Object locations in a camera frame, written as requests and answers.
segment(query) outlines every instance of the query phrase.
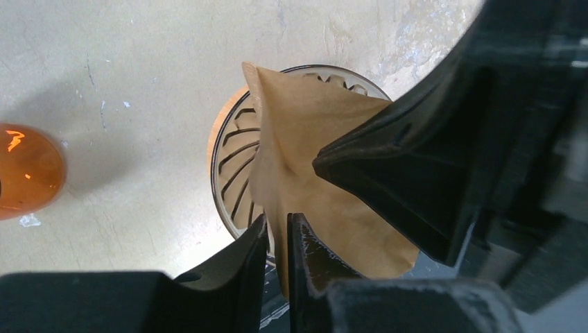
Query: paint chip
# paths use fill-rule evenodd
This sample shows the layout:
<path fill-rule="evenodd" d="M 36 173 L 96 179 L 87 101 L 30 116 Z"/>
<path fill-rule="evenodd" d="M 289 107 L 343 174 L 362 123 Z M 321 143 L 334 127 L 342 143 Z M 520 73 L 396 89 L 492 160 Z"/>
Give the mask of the paint chip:
<path fill-rule="evenodd" d="M 25 215 L 20 218 L 19 224 L 25 228 L 28 227 L 38 227 L 41 225 L 41 221 L 35 217 L 34 214 Z"/>

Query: amber glass object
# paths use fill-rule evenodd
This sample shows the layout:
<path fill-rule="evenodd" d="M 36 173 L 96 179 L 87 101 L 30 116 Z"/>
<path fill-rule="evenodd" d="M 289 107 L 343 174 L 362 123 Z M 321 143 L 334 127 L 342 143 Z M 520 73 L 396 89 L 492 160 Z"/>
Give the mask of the amber glass object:
<path fill-rule="evenodd" d="M 0 123 L 0 220 L 48 205 L 64 180 L 63 158 L 45 136 Z"/>

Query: orange bottle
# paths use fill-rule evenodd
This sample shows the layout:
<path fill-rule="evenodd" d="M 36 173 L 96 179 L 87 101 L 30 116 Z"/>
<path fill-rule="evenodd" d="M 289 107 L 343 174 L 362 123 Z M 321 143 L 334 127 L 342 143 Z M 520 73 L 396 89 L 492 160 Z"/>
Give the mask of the orange bottle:
<path fill-rule="evenodd" d="M 64 181 L 63 158 L 45 136 L 32 128 L 0 123 L 0 220 L 48 205 Z"/>

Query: black plastic part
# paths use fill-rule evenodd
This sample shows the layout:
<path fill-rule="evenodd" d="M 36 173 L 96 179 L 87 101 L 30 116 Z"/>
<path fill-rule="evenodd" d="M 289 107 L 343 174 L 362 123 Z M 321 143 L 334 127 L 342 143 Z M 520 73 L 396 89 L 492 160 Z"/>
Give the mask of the black plastic part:
<path fill-rule="evenodd" d="M 268 234 L 241 238 L 175 281 L 163 273 L 0 279 L 0 332 L 258 332 Z"/>
<path fill-rule="evenodd" d="M 475 280 L 363 279 L 288 215 L 291 332 L 522 332 L 508 298 Z"/>
<path fill-rule="evenodd" d="M 315 172 L 453 266 L 470 224 L 509 211 L 569 116 L 587 82 L 587 15 L 581 0 L 486 1 L 439 66 L 322 149 Z"/>

